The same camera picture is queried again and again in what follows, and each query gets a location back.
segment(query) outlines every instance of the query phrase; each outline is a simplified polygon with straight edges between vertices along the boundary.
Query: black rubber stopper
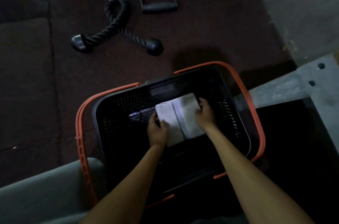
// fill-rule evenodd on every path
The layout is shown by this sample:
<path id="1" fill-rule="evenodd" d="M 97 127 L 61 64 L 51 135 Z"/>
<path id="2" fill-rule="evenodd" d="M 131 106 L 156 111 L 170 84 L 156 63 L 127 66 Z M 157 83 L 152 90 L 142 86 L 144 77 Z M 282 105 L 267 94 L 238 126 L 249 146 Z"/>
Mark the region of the black rubber stopper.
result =
<path id="1" fill-rule="evenodd" d="M 159 39 L 150 38 L 146 41 L 146 50 L 151 56 L 159 56 L 164 51 L 164 47 Z"/>
<path id="2" fill-rule="evenodd" d="M 93 52 L 93 46 L 86 43 L 86 37 L 83 34 L 75 35 L 70 41 L 72 47 L 82 53 Z"/>

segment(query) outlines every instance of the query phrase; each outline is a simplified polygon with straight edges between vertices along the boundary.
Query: folded towel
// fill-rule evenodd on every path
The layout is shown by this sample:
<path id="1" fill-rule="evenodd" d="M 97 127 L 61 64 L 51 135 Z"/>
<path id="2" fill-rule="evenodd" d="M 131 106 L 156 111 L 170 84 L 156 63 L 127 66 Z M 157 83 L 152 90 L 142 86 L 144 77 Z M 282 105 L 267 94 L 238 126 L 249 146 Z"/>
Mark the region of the folded towel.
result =
<path id="1" fill-rule="evenodd" d="M 197 109 L 200 106 L 193 93 L 155 106 L 159 120 L 165 120 L 169 124 L 167 146 L 205 134 L 195 122 Z"/>

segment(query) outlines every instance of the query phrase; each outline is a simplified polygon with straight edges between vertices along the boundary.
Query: left hand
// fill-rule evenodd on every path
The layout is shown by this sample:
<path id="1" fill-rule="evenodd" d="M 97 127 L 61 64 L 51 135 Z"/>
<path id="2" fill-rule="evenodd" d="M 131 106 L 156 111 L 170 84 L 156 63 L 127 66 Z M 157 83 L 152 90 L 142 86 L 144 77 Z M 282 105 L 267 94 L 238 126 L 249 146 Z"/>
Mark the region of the left hand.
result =
<path id="1" fill-rule="evenodd" d="M 160 127 L 155 123 L 157 118 L 155 117 L 157 113 L 154 112 L 150 116 L 150 121 L 147 127 L 147 134 L 150 140 L 150 146 L 159 145 L 162 148 L 165 148 L 168 138 L 168 123 L 162 120 L 160 122 Z"/>

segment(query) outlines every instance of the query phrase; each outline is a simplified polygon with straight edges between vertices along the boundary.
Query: rope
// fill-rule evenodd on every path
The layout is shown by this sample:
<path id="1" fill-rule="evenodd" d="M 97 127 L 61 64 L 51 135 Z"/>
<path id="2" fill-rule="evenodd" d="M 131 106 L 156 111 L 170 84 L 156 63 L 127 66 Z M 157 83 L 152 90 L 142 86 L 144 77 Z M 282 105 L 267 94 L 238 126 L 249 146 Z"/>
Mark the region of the rope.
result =
<path id="1" fill-rule="evenodd" d="M 124 28 L 128 20 L 128 16 L 129 16 L 129 4 L 126 0 L 118 0 L 118 1 L 121 7 L 116 18 L 114 18 L 111 12 L 112 3 L 115 3 L 116 0 L 106 1 L 104 10 L 111 23 L 106 27 L 106 29 L 99 32 L 98 34 L 86 37 L 85 42 L 91 46 L 98 46 L 102 44 L 104 41 L 108 40 L 110 37 L 118 33 L 122 33 L 123 35 L 125 35 L 127 38 L 134 41 L 138 45 L 142 47 L 146 47 L 145 40 L 138 38 L 137 36 L 133 35 L 129 30 L 126 30 Z"/>

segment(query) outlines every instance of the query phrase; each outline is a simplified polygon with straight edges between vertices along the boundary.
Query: plastic basket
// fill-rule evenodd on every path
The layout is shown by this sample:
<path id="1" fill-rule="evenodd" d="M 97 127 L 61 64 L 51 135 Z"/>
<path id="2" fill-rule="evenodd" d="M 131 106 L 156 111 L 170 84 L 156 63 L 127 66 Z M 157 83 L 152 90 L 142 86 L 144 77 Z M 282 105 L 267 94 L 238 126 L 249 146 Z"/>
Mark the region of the plastic basket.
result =
<path id="1" fill-rule="evenodd" d="M 248 132 L 225 85 L 222 76 L 214 68 L 204 65 L 220 64 L 227 67 L 242 90 L 256 124 L 259 140 Z M 255 107 L 239 76 L 226 63 L 210 62 L 175 73 L 170 78 L 135 83 L 109 90 L 89 98 L 101 98 L 93 107 L 93 119 L 99 135 L 107 168 L 108 190 L 112 190 L 137 165 L 149 149 L 147 123 L 155 105 L 188 93 L 207 99 L 216 115 L 217 125 L 227 138 L 248 158 L 256 160 L 265 147 L 265 137 Z M 78 152 L 85 180 L 97 202 L 79 124 L 84 107 L 77 115 Z M 218 154 L 206 135 L 167 147 L 157 167 L 147 203 L 171 198 L 178 189 L 206 176 L 218 178 L 225 175 Z"/>

